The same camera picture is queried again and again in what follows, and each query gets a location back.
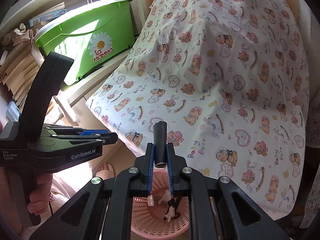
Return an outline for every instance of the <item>bare foot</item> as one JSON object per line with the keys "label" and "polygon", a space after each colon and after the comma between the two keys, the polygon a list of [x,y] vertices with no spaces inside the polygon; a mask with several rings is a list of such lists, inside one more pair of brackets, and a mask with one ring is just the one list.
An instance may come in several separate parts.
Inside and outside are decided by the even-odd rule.
{"label": "bare foot", "polygon": [[104,163],[98,168],[98,171],[96,173],[96,177],[100,177],[102,179],[110,179],[115,176],[115,173],[113,171],[113,168],[111,164]]}

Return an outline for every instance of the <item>human hand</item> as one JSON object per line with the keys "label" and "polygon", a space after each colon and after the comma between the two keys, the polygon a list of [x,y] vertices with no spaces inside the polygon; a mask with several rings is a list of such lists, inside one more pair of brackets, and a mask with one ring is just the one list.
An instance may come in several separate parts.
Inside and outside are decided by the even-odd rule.
{"label": "human hand", "polygon": [[30,213],[40,215],[47,212],[51,185],[52,173],[42,173],[37,176],[37,188],[29,195],[30,203],[27,205]]}

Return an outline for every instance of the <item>black cylindrical object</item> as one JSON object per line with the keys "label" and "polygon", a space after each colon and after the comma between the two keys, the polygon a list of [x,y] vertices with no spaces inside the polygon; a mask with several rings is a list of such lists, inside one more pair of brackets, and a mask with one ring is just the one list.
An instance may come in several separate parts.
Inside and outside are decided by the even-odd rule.
{"label": "black cylindrical object", "polygon": [[153,126],[153,142],[155,145],[155,167],[165,168],[167,165],[167,123],[157,122]]}

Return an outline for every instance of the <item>patterned bedsheet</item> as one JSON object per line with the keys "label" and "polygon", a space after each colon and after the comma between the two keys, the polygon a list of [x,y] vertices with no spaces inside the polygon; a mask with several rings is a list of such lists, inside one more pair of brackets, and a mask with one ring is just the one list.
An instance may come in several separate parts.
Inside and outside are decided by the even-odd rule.
{"label": "patterned bedsheet", "polygon": [[189,166],[229,176],[279,219],[300,185],[308,89],[285,0],[155,0],[128,57],[86,104],[136,156],[166,121]]}

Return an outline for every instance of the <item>green plastic box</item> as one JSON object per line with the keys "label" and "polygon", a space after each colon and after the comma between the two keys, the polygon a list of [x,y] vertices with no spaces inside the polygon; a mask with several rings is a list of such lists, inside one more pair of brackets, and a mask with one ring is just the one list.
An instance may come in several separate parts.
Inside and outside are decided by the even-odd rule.
{"label": "green plastic box", "polygon": [[134,45],[129,2],[100,0],[68,11],[35,35],[38,47],[75,61],[64,82],[72,85],[108,58]]}

